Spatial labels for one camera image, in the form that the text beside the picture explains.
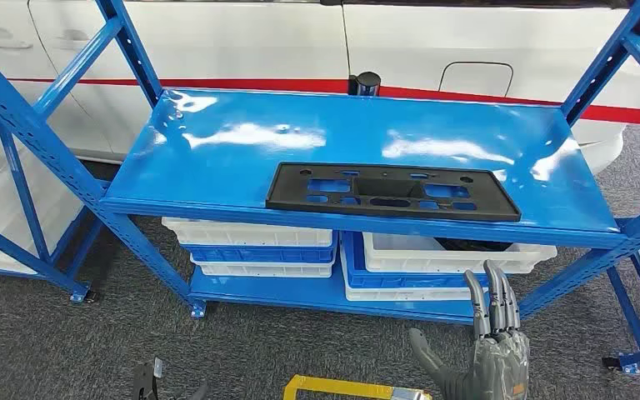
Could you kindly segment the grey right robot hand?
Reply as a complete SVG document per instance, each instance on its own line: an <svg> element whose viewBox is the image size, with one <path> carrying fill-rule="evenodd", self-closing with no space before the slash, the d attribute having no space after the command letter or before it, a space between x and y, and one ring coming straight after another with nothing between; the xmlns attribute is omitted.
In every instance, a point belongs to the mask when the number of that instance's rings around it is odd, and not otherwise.
<svg viewBox="0 0 640 400"><path fill-rule="evenodd" d="M525 399L528 396L528 336L521 331L518 301L504 271L483 263L488 278L486 301L472 271L463 276L470 291L474 345L466 372L449 367L430 348L424 333L408 330L412 354L445 399Z"/></svg>

